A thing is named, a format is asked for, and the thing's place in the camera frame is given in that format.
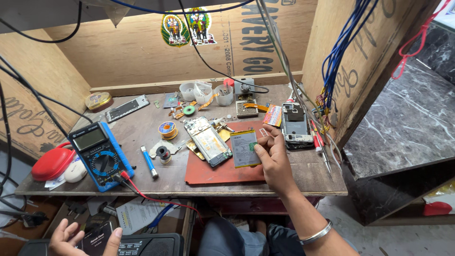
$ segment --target finger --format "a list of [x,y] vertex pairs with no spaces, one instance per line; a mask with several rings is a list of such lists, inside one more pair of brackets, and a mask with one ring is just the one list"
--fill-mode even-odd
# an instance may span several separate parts
[[275,145],[275,139],[272,136],[265,136],[258,139],[258,144],[267,150],[267,148],[271,148]]
[[72,234],[74,234],[74,232],[77,230],[78,226],[79,226],[79,223],[77,223],[77,222],[71,223],[71,225],[69,225],[65,229],[63,241],[65,241],[65,242],[68,241],[68,238],[70,238],[70,236]]
[[123,230],[116,228],[107,241],[106,248],[104,249],[103,256],[117,256],[118,247],[120,246],[120,239]]
[[274,164],[274,161],[270,158],[268,152],[261,145],[254,145],[254,151],[256,151],[256,154],[259,159],[261,159],[261,163],[264,167]]
[[85,232],[81,230],[73,238],[71,238],[71,240],[69,240],[68,243],[71,246],[75,247],[77,245],[77,243],[79,243],[79,241],[84,238],[84,235],[85,235]]
[[286,152],[286,146],[284,145],[284,136],[282,133],[279,133],[279,136],[275,136],[274,145],[275,147],[278,146],[279,150]]
[[271,133],[272,136],[277,137],[277,136],[283,136],[283,134],[280,132],[280,130],[276,129],[275,127],[271,126],[270,124],[263,123],[262,127],[269,133]]
[[67,219],[62,219],[60,221],[60,224],[54,231],[51,237],[51,242],[62,242],[65,236],[65,229],[66,226],[68,226],[68,220]]

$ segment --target battery label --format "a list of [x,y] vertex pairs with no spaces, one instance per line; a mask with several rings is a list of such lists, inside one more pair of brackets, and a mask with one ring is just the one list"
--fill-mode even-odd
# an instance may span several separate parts
[[257,143],[255,130],[231,133],[235,168],[261,164],[261,160],[254,151],[254,145]]

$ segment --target small plastic container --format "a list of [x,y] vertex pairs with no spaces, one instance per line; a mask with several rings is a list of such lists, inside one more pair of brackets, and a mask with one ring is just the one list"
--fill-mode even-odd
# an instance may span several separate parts
[[180,91],[185,101],[193,101],[196,98],[194,97],[194,82],[184,82],[180,85]]
[[213,92],[212,89],[210,89],[210,93],[208,95],[200,95],[198,91],[194,91],[194,97],[196,98],[196,102],[202,106],[205,103],[208,102],[208,100],[212,97]]
[[199,105],[204,105],[205,103],[208,102],[208,100],[212,97],[213,91],[212,91],[212,84],[196,80],[194,83],[194,97],[196,98],[196,102]]
[[229,94],[225,96],[221,96],[220,90],[226,91],[226,85],[222,84],[215,88],[215,93],[218,93],[218,96],[215,97],[217,100],[218,105],[220,106],[228,106],[234,101],[234,87],[228,86]]

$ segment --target person's thumb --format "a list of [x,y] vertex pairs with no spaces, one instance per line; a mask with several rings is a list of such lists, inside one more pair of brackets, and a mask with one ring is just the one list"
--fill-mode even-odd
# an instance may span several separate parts
[[106,248],[104,249],[103,256],[117,256],[118,247],[120,246],[120,239],[123,230],[121,228],[116,228],[109,240],[107,241]]
[[268,152],[261,145],[254,145],[254,151],[256,151],[256,154],[258,155],[259,159],[261,159],[262,165],[264,167],[268,167],[274,163],[268,155]]

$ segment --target jeans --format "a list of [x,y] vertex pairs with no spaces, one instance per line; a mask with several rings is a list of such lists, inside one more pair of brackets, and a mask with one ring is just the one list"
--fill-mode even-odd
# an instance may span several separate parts
[[[357,249],[346,240],[355,251]],[[304,256],[297,232],[270,224],[267,238],[260,232],[236,228],[224,218],[211,219],[202,235],[198,256]]]

